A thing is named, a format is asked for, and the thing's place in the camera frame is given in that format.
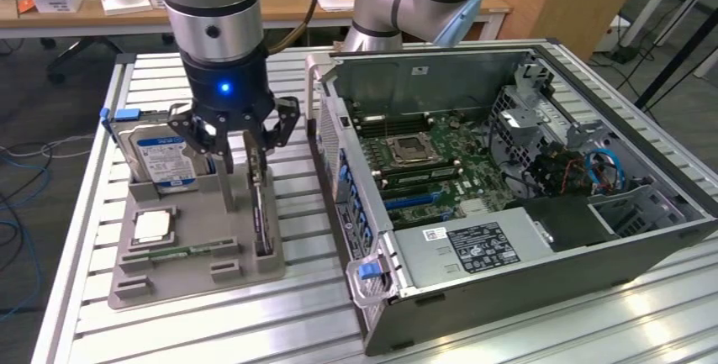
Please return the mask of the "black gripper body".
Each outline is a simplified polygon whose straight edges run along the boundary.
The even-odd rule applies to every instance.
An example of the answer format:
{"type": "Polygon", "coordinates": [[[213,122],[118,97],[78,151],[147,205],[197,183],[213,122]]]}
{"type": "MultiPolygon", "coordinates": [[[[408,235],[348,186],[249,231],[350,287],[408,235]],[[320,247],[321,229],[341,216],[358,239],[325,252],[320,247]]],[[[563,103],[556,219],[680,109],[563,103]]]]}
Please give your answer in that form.
{"type": "Polygon", "coordinates": [[[193,113],[209,124],[225,118],[229,129],[244,129],[250,121],[262,123],[274,108],[264,50],[253,50],[233,61],[201,61],[180,52],[193,98],[193,113]]]}

